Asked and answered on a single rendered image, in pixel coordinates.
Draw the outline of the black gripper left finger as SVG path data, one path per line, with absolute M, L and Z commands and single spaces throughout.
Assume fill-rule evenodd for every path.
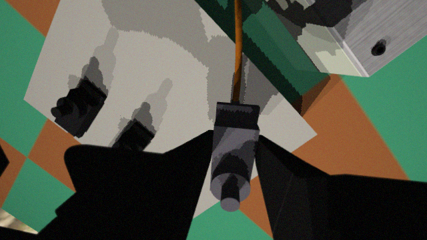
M 159 240 L 186 240 L 212 156 L 214 130 L 165 153 L 79 144 L 64 153 L 80 188 L 145 197 L 155 203 Z

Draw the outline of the black micro servo with orange cable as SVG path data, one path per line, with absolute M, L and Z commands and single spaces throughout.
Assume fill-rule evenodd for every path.
M 250 181 L 258 146 L 259 105 L 240 104 L 242 78 L 242 5 L 236 8 L 236 64 L 231 103 L 217 102 L 213 128 L 210 191 L 220 200 L 221 208 L 237 211 L 251 192 Z

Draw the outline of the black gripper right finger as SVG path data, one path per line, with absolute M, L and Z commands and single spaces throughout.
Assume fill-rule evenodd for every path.
M 427 215 L 427 182 L 329 175 L 263 135 L 255 160 L 273 240 L 336 240 L 357 209 Z

